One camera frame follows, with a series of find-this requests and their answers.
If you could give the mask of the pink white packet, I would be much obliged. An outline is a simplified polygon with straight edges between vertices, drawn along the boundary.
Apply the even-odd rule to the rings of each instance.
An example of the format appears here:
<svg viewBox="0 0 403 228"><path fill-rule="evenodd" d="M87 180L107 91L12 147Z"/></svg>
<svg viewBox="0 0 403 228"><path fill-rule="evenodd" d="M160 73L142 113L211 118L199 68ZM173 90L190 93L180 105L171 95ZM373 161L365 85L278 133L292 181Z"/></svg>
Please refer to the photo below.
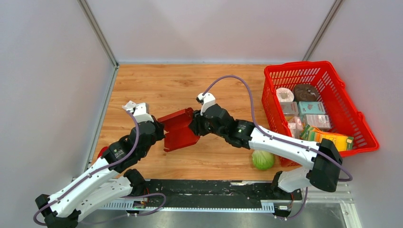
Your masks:
<svg viewBox="0 0 403 228"><path fill-rule="evenodd" d="M299 116L294 116L288 120L288 128L293 138L300 138L301 133L304 130L304 126Z"/></svg>

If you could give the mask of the teal carton box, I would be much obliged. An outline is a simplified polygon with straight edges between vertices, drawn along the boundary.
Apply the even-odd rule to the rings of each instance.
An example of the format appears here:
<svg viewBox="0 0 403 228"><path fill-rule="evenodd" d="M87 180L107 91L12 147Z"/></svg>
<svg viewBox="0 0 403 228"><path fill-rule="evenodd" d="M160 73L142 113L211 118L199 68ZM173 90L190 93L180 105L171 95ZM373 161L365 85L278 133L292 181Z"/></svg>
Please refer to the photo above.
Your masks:
<svg viewBox="0 0 403 228"><path fill-rule="evenodd" d="M325 107L322 102L305 102L297 103L298 111L301 116L306 114L326 114Z"/></svg>

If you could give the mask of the red round object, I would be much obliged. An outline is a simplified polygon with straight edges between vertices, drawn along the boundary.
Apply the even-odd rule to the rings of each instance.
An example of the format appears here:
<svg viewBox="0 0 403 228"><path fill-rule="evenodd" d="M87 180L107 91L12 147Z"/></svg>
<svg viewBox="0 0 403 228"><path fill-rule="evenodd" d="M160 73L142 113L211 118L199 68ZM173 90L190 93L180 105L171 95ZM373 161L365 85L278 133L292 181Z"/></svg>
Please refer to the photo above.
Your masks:
<svg viewBox="0 0 403 228"><path fill-rule="evenodd" d="M99 151L99 153L98 153L98 155L97 155L97 158L102 157L103 153L104 153L107 149L108 149L108 146L103 147L103 148Z"/></svg>

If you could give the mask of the red paper box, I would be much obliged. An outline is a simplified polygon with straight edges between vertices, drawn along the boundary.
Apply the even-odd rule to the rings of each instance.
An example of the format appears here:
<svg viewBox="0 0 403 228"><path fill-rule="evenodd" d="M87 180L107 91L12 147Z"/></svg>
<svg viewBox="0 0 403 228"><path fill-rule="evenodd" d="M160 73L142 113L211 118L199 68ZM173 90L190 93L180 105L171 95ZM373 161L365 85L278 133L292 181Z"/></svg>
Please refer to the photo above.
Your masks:
<svg viewBox="0 0 403 228"><path fill-rule="evenodd" d="M164 134L165 152L192 146L199 141L200 136L196 135L189 127L193 121L193 111L189 107L157 119L164 125L166 131Z"/></svg>

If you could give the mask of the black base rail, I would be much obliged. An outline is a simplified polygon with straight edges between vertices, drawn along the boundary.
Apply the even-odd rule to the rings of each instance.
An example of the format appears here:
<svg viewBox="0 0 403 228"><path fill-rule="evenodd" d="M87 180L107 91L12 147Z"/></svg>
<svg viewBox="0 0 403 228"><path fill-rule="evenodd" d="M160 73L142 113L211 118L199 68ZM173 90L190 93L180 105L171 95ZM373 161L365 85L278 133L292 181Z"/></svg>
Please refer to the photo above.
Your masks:
<svg viewBox="0 0 403 228"><path fill-rule="evenodd" d="M159 180L150 179L134 188L130 196L144 209L161 206L170 211L257 212L287 216L302 191L287 193L269 181Z"/></svg>

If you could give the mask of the white tissue roll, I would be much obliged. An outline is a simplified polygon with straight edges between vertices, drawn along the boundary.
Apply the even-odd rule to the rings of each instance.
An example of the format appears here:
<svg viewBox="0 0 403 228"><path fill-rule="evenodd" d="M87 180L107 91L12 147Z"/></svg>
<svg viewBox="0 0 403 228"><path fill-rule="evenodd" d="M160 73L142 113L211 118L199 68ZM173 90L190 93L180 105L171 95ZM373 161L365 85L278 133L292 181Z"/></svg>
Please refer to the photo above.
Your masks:
<svg viewBox="0 0 403 228"><path fill-rule="evenodd" d="M284 87L276 89L276 96L280 103L293 102L295 99L293 92L290 89Z"/></svg>

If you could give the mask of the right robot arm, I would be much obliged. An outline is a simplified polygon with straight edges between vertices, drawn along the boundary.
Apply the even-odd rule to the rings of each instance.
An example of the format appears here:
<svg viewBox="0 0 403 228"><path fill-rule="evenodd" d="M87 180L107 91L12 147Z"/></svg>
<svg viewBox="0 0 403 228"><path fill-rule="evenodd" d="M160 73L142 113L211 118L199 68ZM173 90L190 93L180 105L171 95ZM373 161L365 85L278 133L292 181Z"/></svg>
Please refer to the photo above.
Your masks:
<svg viewBox="0 0 403 228"><path fill-rule="evenodd" d="M298 169L275 175L271 193L277 199L309 186L326 192L336 190L343 160L331 140L304 141L275 133L253 122L234 119L217 104L205 112L194 111L189 128L197 136L211 133L233 147L267 151L300 164Z"/></svg>

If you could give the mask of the brown round package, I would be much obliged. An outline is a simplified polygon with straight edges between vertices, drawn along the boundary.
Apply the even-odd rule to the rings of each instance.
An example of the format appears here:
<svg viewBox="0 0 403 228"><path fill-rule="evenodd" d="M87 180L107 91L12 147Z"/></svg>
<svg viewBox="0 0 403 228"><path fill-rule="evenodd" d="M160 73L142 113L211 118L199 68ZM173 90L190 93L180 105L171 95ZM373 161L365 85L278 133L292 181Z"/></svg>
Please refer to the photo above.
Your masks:
<svg viewBox="0 0 403 228"><path fill-rule="evenodd" d="M309 84L297 84L293 88L294 98L297 102L315 102L318 100L318 90Z"/></svg>

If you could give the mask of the pink white carton box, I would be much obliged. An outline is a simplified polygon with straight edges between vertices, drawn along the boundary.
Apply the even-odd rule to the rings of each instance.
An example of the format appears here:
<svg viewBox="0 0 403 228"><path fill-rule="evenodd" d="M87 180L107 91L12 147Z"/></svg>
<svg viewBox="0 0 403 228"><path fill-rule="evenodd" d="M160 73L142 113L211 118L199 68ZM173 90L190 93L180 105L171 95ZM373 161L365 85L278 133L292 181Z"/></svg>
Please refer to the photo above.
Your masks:
<svg viewBox="0 0 403 228"><path fill-rule="evenodd" d="M326 114L306 114L303 117L303 123L321 130L330 130L331 123Z"/></svg>

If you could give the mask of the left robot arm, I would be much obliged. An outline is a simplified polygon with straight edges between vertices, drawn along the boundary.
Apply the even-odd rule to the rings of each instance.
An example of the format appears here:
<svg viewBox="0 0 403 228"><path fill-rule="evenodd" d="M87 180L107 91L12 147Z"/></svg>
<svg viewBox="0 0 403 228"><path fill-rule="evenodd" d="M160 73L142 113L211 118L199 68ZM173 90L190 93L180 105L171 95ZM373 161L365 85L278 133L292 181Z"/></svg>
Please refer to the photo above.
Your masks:
<svg viewBox="0 0 403 228"><path fill-rule="evenodd" d="M77 179L51 195L35 199L38 210L33 221L47 228L75 228L95 210L118 199L142 199L163 193L146 190L145 179L131 166L149 152L151 146L165 138L164 124L154 116L133 117L135 127L129 135L109 145L96 162Z"/></svg>

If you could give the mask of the green cabbage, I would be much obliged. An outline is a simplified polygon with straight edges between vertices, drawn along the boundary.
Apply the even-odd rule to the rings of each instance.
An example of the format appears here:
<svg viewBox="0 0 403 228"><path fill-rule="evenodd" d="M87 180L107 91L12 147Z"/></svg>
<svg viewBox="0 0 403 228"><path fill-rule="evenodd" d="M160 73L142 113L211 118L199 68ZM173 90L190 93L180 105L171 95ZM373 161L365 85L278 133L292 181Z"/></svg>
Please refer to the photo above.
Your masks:
<svg viewBox="0 0 403 228"><path fill-rule="evenodd" d="M259 170L271 169L275 164L275 155L262 150L255 150L252 153L252 163Z"/></svg>

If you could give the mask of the red plastic shopping basket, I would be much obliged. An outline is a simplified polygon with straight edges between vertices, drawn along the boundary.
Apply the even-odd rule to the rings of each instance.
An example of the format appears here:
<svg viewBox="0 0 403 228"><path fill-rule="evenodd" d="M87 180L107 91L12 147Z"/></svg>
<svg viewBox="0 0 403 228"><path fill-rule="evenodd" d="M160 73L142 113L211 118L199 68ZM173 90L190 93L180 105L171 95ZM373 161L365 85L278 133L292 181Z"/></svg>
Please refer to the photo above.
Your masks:
<svg viewBox="0 0 403 228"><path fill-rule="evenodd" d="M283 87L292 90L298 84L309 84L319 92L318 100L323 103L330 118L330 131L354 138L352 149L340 153L343 158L374 152L380 148L364 114L356 109L345 89L344 81L330 62L299 61L271 65L265 67L264 75L261 101L270 130L286 136L291 135L276 89Z"/></svg>

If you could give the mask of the grey small box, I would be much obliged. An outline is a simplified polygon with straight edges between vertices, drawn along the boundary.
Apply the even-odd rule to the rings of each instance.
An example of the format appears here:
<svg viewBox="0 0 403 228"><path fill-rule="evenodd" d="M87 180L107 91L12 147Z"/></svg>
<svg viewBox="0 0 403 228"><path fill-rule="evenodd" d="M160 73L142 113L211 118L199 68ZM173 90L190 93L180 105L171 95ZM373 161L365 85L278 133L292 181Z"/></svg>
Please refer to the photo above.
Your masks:
<svg viewBox="0 0 403 228"><path fill-rule="evenodd" d="M299 116L297 102L280 102L280 107L287 121Z"/></svg>

